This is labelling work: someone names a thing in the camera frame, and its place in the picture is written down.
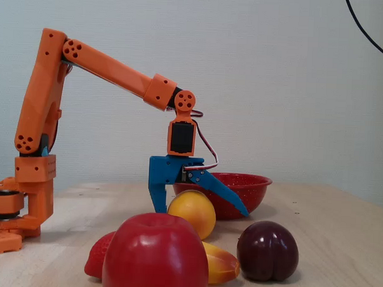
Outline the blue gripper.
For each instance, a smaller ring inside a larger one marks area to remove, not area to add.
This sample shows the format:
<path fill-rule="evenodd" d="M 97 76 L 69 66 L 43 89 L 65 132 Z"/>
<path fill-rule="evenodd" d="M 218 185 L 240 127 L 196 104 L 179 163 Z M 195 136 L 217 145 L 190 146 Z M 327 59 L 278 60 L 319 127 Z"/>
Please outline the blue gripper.
<path fill-rule="evenodd" d="M 203 158 L 184 156 L 151 156 L 149 186 L 156 213 L 166 213 L 166 184 L 190 183 L 190 190 L 199 190 L 211 201 L 216 215 L 247 217 L 250 214 L 249 175 L 239 173 L 210 173 L 184 167 L 202 166 Z"/>

